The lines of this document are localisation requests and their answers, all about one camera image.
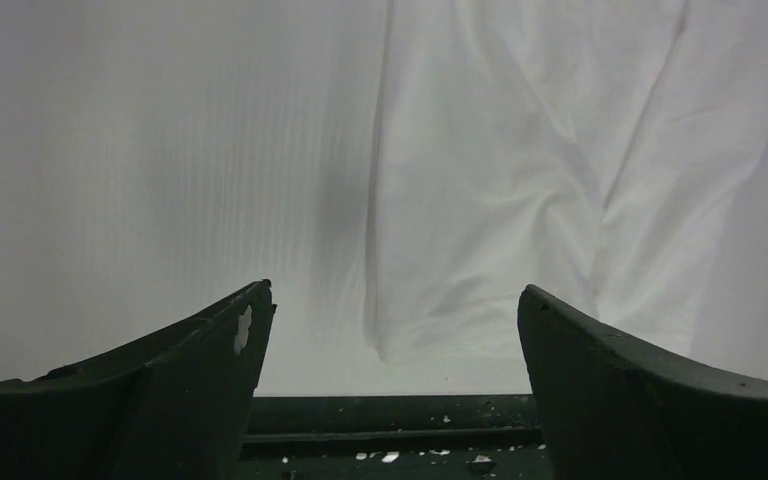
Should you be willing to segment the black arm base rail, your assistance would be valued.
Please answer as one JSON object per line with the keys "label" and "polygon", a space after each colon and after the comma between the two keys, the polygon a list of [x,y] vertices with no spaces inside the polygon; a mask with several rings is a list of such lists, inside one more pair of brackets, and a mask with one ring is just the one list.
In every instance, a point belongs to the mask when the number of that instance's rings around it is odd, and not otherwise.
{"label": "black arm base rail", "polygon": [[531,396],[258,397],[239,479],[554,476]]}

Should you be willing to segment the white printed t-shirt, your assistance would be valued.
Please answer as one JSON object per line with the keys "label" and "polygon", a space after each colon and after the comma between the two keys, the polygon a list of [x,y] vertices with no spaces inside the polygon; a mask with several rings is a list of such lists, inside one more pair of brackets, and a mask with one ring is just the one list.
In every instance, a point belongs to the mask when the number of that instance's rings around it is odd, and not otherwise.
{"label": "white printed t-shirt", "polygon": [[381,359],[521,389],[535,284],[768,379],[768,1],[395,1],[383,73]]}

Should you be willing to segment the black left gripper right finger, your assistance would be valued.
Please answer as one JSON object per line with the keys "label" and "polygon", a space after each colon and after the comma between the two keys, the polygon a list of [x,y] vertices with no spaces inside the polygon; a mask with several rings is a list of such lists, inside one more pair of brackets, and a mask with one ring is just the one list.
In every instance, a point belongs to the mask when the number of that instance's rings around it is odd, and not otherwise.
{"label": "black left gripper right finger", "polygon": [[541,288],[517,322],[558,479],[768,479],[768,381],[602,323]]}

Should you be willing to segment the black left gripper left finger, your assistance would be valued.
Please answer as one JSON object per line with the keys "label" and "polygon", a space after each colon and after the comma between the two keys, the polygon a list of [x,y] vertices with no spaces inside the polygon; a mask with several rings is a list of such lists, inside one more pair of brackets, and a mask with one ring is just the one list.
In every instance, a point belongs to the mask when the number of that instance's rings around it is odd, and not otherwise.
{"label": "black left gripper left finger", "polygon": [[233,479],[275,314],[253,282],[31,381],[0,381],[0,479]]}

